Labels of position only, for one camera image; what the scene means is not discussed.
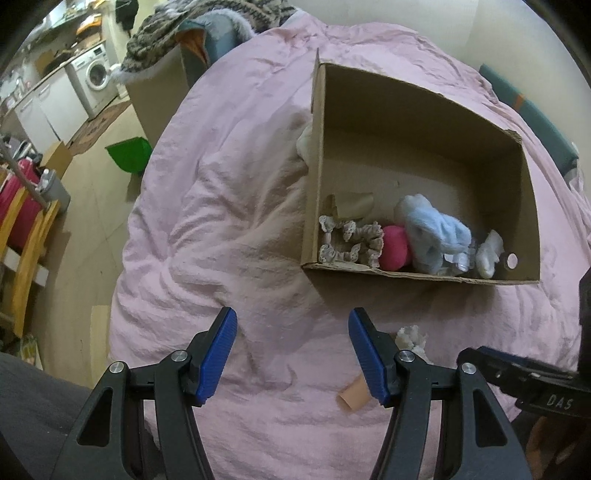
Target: blue gripper pad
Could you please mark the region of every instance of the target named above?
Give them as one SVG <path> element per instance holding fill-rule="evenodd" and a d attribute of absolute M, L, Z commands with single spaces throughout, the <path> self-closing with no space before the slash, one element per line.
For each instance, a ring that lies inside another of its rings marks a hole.
<path fill-rule="evenodd" d="M 386 367 L 356 310 L 352 310 L 349 314 L 349 338 L 355 349 L 369 392 L 373 398 L 379 401 L 380 405 L 388 403 L 390 393 L 386 381 Z"/>
<path fill-rule="evenodd" d="M 213 329 L 217 329 L 217 332 L 215 332 L 215 337 L 211 341 L 201 363 L 199 386 L 197 393 L 195 393 L 197 402 L 200 404 L 204 404 L 216 392 L 217 384 L 220 381 L 238 332 L 236 312 L 227 309 L 225 316 L 221 320 L 217 318 L 213 322 L 209 332 L 213 333 Z"/>

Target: small cardboard tube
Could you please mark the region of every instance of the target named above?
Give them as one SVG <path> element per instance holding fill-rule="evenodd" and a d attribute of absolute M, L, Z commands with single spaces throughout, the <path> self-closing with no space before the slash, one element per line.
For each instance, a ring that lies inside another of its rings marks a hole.
<path fill-rule="evenodd" d="M 341 390 L 338 396 L 351 412 L 359 410 L 372 398 L 363 374 L 355 378 L 351 385 Z"/>

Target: metal screw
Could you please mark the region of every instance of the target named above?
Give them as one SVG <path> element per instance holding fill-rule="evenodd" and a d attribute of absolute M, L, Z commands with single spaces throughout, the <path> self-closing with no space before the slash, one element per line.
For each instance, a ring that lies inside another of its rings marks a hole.
<path fill-rule="evenodd" d="M 465 363 L 462 364 L 462 371 L 468 375 L 474 375 L 476 373 L 476 367 L 472 364 Z"/>
<path fill-rule="evenodd" d="M 123 371 L 125 364 L 123 362 L 113 362 L 109 365 L 109 372 L 112 374 L 118 374 Z"/>
<path fill-rule="evenodd" d="M 173 359 L 173 362 L 183 362 L 187 359 L 189 355 L 185 350 L 176 350 L 170 355 L 170 358 Z"/>
<path fill-rule="evenodd" d="M 403 362 L 410 364 L 410 363 L 414 362 L 415 356 L 414 356 L 414 353 L 412 353 L 410 350 L 402 350 L 398 354 L 398 358 L 400 360 L 402 360 Z"/>

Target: teal cushion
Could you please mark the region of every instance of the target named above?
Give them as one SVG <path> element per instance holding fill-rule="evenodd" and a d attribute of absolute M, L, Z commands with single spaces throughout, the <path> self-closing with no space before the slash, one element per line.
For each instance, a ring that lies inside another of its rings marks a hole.
<path fill-rule="evenodd" d="M 524 99 L 522 95 L 520 99 L 519 90 L 488 65 L 483 64 L 479 72 L 491 83 L 498 99 L 514 108 L 529 125 L 554 160 L 562 176 L 576 166 L 578 154 L 573 144 L 560 133 L 532 101 Z"/>

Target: pink bedsheet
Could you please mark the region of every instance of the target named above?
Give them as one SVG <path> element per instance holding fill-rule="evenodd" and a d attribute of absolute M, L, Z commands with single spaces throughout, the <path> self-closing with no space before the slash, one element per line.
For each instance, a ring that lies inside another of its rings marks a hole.
<path fill-rule="evenodd" d="M 414 82 L 523 137 L 541 236 L 541 283 L 519 287 L 392 280 L 299 266 L 316 49 L 324 60 Z M 577 283 L 591 263 L 588 203 L 489 83 L 396 25 L 328 27 L 309 15 L 232 50 L 197 82 L 158 142 L 129 217 L 112 305 L 112 356 L 159 361 L 222 306 L 239 333 L 216 395 L 196 410 L 220 479 L 368 478 L 390 411 L 346 414 L 338 390 L 359 373 L 347 334 L 364 306 L 379 329 L 418 324 L 427 355 L 453 366 L 489 345 L 573 367 Z M 513 415 L 511 400 L 501 398 Z M 154 413 L 148 422 L 154 429 Z M 435 461 L 435 426 L 425 476 Z"/>

